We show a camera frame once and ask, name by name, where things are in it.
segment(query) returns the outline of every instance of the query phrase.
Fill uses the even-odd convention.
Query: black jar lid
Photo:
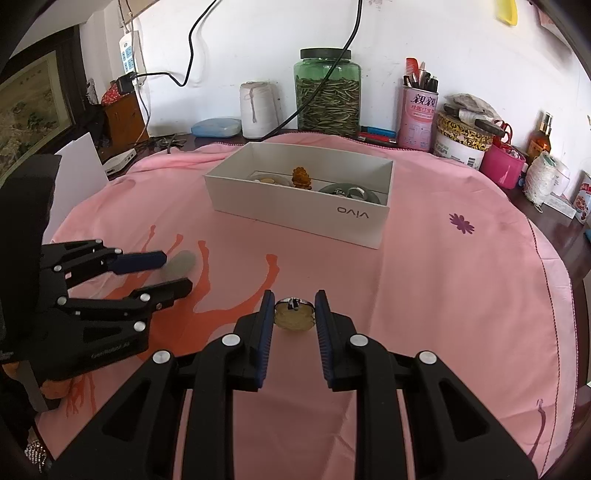
[[[301,59],[338,59],[342,48],[304,48],[300,50]],[[351,51],[347,50],[343,55],[343,60],[351,59]]]

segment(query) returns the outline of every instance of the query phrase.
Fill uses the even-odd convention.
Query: white thread spool
[[[240,86],[240,112],[244,138],[262,138],[279,126],[273,90],[267,82],[248,82]]]
[[[557,173],[556,162],[546,152],[542,152],[527,170],[523,193],[538,210],[550,196]]]

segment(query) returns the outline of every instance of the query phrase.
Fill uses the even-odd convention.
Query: red scissors
[[[498,137],[495,135],[495,138],[493,138],[492,140],[492,144],[496,147],[502,148],[503,150],[505,150],[507,148],[507,146],[511,145],[511,141],[513,140],[513,129],[511,128],[511,126],[504,122],[503,120],[495,120],[495,124],[500,123],[500,127],[501,129],[503,129],[505,131],[505,135],[503,135],[503,137]],[[505,142],[505,136],[509,136],[508,140]]]

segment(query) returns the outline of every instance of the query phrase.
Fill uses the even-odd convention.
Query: white electronic device
[[[136,155],[137,153],[135,152],[135,149],[132,148],[127,152],[123,152],[120,155],[116,155],[113,158],[110,158],[103,165],[105,173],[107,175],[113,175],[113,173],[117,173],[123,170],[129,164],[129,162],[135,158]]]
[[[139,32],[137,30],[126,33],[123,38],[119,40],[119,51],[121,52],[121,60],[123,60],[123,70],[125,71],[125,74],[128,74],[129,72],[135,72],[138,74],[146,73],[144,59],[140,53],[139,42]]]

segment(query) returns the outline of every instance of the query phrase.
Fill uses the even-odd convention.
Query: silver screw
[[[427,365],[432,365],[437,361],[437,355],[433,352],[424,351],[418,354],[418,359]]]
[[[226,346],[236,346],[240,343],[240,337],[235,333],[230,333],[222,338],[222,343]]]
[[[152,360],[154,360],[154,363],[156,364],[165,364],[170,360],[170,352],[160,350],[152,355]]]
[[[355,346],[366,346],[369,343],[369,339],[365,335],[353,335],[349,342]]]

